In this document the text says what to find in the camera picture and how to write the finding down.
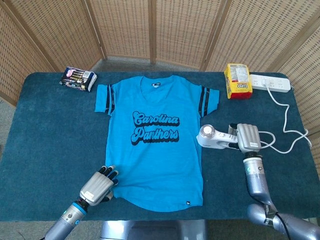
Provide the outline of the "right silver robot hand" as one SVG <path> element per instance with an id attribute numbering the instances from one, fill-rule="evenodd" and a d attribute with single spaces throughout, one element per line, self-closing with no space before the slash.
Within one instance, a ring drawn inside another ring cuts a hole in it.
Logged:
<path id="1" fill-rule="evenodd" d="M 258 128 L 255 125 L 230 123 L 228 133 L 236 137 L 236 143 L 227 145 L 231 149 L 240 150 L 243 154 L 258 153 L 262 149 Z"/>

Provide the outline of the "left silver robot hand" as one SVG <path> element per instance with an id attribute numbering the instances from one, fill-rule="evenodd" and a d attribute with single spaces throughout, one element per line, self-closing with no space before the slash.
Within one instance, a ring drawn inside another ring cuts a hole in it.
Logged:
<path id="1" fill-rule="evenodd" d="M 113 197 L 113 188 L 118 184 L 116 166 L 102 166 L 81 188 L 79 197 L 90 206 L 96 206 Z"/>

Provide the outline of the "white handheld steamer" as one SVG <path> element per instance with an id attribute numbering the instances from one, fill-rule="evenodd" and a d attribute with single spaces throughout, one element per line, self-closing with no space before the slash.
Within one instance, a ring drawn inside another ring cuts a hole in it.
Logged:
<path id="1" fill-rule="evenodd" d="M 203 125 L 196 140 L 200 146 L 203 148 L 211 149 L 239 149 L 238 138 L 236 135 L 224 133 L 216 130 L 212 125 L 205 124 Z"/>

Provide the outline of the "blue Carolina Panthers t-shirt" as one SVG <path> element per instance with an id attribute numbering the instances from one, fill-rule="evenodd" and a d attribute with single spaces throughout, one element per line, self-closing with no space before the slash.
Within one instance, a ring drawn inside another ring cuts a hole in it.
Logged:
<path id="1" fill-rule="evenodd" d="M 95 111 L 109 115 L 105 162 L 119 171 L 114 196 L 154 212 L 202 206 L 196 137 L 219 101 L 219 90 L 178 75 L 98 85 Z"/>

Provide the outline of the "yellow red snack package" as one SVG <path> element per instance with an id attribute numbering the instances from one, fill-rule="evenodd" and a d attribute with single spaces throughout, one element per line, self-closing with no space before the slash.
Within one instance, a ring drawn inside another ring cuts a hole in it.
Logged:
<path id="1" fill-rule="evenodd" d="M 228 99 L 245 100 L 252 96 L 252 79 L 247 65 L 228 63 L 224 76 Z"/>

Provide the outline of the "white power strip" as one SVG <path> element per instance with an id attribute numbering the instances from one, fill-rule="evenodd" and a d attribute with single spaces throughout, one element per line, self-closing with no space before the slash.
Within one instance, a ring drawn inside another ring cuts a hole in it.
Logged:
<path id="1" fill-rule="evenodd" d="M 291 90 L 288 78 L 250 74 L 254 90 L 270 90 L 271 92 L 287 93 Z"/>

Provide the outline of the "grey robot torso base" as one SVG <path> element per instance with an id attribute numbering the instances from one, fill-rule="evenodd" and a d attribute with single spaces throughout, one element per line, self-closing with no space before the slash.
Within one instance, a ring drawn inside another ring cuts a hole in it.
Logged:
<path id="1" fill-rule="evenodd" d="M 208 240 L 205 220 L 109 220 L 99 240 Z"/>

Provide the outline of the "dark teal table carpet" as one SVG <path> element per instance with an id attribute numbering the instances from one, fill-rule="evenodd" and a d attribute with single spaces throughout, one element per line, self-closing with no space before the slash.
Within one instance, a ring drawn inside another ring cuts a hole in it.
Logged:
<path id="1" fill-rule="evenodd" d="M 96 113 L 91 92 L 60 85 L 58 72 L 24 81 L 0 161 L 0 222 L 55 221 L 104 163 L 109 117 Z M 320 180 L 308 144 L 289 154 L 263 149 L 269 191 L 278 211 L 320 217 Z M 87 220 L 244 219 L 254 201 L 243 156 L 232 149 L 202 151 L 203 206 L 153 212 L 114 198 L 90 207 Z"/>

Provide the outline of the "dark snack package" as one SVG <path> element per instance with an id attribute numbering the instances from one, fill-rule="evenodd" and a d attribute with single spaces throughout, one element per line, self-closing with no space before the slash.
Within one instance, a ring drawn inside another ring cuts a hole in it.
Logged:
<path id="1" fill-rule="evenodd" d="M 72 89 L 90 92 L 97 80 L 93 71 L 82 70 L 75 67 L 66 67 L 59 84 Z"/>

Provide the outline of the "wicker folding screen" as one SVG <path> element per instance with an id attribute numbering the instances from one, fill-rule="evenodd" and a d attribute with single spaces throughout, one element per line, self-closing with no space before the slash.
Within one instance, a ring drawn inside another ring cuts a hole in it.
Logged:
<path id="1" fill-rule="evenodd" d="M 320 0 L 0 0 L 0 100 L 16 105 L 30 73 L 112 56 L 283 73 L 320 132 Z"/>

